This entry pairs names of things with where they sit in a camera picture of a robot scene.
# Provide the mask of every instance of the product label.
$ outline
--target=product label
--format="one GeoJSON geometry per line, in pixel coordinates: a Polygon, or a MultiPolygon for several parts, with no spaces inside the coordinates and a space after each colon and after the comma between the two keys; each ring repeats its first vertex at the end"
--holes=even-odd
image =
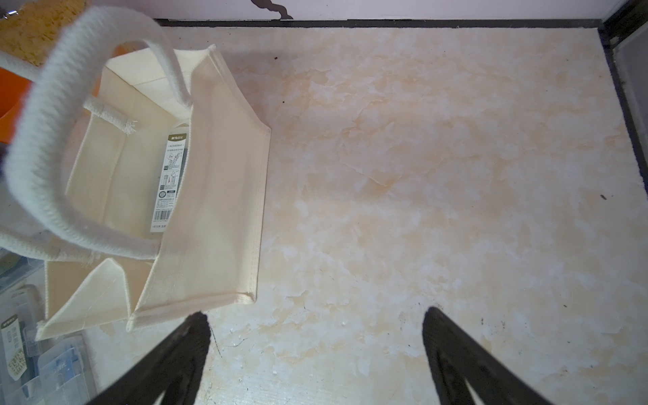
{"type": "Polygon", "coordinates": [[[156,205],[153,210],[151,232],[164,232],[171,211],[176,206],[176,194],[180,188],[183,162],[186,153],[187,134],[177,133],[168,136],[162,173],[157,188],[156,205]]]}
{"type": "Polygon", "coordinates": [[[5,347],[6,370],[14,381],[18,381],[20,376],[27,370],[18,315],[13,315],[2,322],[0,332],[2,332],[2,342],[5,347]]]}

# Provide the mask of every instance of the beige marble surface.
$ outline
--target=beige marble surface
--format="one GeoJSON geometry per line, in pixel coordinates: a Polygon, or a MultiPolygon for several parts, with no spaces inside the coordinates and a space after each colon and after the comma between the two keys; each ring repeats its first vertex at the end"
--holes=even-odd
{"type": "MultiPolygon", "coordinates": [[[[596,30],[187,29],[272,127],[198,404],[436,403],[440,306],[557,404],[648,395],[648,202],[596,30]]],[[[85,332],[106,387],[176,323],[85,332]]]]}

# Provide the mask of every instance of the barcode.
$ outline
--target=barcode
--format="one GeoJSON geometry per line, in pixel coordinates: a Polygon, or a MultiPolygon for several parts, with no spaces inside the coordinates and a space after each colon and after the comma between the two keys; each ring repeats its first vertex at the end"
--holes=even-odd
{"type": "Polygon", "coordinates": [[[164,211],[156,211],[153,221],[166,221],[171,216],[171,210],[166,209],[164,211]]]}

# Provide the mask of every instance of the cream canvas bag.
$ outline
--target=cream canvas bag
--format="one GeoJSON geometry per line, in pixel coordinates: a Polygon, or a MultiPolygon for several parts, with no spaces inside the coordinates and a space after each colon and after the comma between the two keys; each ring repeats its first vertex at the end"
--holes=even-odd
{"type": "Polygon", "coordinates": [[[149,17],[90,8],[38,73],[5,165],[14,198],[58,237],[45,247],[0,238],[58,260],[45,264],[38,338],[254,302],[269,142],[213,46],[174,51],[149,17]],[[150,47],[108,60],[133,40],[150,47]],[[66,142],[99,75],[98,101],[128,122],[93,111],[64,192],[66,142]],[[150,233],[167,137],[182,120],[189,146],[176,205],[165,232],[150,233]]]}

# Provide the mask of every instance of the bag handle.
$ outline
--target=bag handle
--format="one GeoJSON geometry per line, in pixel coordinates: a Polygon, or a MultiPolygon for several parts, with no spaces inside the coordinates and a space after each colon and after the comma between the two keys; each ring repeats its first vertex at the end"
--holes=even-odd
{"type": "Polygon", "coordinates": [[[94,259],[92,251],[64,240],[40,242],[4,226],[0,226],[0,246],[24,257],[51,262],[91,262],[94,259]]]}
{"type": "Polygon", "coordinates": [[[162,28],[127,8],[91,7],[64,30],[32,86],[5,172],[14,198],[59,238],[108,255],[155,259],[159,240],[133,237],[89,220],[59,187],[64,150],[77,111],[113,49],[134,40],[147,42],[176,99],[191,108],[180,64],[162,28]]]}
{"type": "MultiPolygon", "coordinates": [[[[14,73],[15,75],[35,82],[38,80],[40,70],[24,60],[0,51],[0,67],[14,73]]],[[[135,122],[126,118],[122,113],[111,106],[107,106],[94,96],[90,95],[84,102],[83,107],[97,117],[110,122],[112,125],[127,135],[135,132],[135,122]]]]}

